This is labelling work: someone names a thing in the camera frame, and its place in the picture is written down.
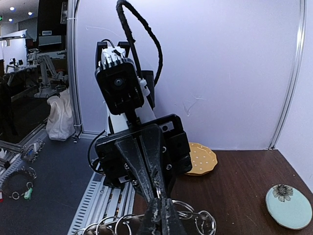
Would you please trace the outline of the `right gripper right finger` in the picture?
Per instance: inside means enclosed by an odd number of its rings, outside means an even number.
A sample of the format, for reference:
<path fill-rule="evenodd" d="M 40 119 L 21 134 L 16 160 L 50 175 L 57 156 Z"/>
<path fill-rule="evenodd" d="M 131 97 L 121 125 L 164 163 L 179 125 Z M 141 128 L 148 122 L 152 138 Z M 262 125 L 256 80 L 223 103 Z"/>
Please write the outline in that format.
<path fill-rule="evenodd" d="M 163 235 L 186 235 L 186 231 L 170 198 L 162 198 L 161 200 L 161 230 Z"/>

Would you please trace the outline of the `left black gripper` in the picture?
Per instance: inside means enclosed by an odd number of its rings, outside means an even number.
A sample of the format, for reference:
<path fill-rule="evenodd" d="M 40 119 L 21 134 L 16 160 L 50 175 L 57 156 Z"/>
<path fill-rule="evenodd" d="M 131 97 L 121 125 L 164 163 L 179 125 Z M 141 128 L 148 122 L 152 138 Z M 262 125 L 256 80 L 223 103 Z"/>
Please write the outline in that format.
<path fill-rule="evenodd" d="M 106 186 L 136 181 L 147 202 L 168 198 L 176 176 L 192 169 L 187 134 L 175 114 L 100 138 L 95 151 Z"/>

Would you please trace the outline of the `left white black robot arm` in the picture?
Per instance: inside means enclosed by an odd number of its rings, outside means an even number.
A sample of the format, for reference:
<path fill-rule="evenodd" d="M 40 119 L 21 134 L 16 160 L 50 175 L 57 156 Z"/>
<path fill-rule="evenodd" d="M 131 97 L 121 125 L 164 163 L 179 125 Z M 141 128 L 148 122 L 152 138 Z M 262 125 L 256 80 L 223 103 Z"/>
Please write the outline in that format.
<path fill-rule="evenodd" d="M 107 108 L 107 133 L 95 142 L 107 186 L 129 181 L 146 201 L 170 197 L 175 178 L 191 170 L 179 116 L 157 118 L 151 70 L 138 72 L 128 42 L 96 44 L 95 79 Z"/>

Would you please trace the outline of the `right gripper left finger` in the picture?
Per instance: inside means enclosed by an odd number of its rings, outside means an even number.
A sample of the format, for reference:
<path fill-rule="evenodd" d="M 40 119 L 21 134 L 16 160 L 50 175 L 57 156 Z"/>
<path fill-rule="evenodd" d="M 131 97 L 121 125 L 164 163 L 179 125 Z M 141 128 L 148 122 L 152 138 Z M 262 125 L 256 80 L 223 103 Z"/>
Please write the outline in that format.
<path fill-rule="evenodd" d="M 161 202 L 154 198 L 148 204 L 148 208 L 139 227 L 140 235 L 161 234 Z"/>

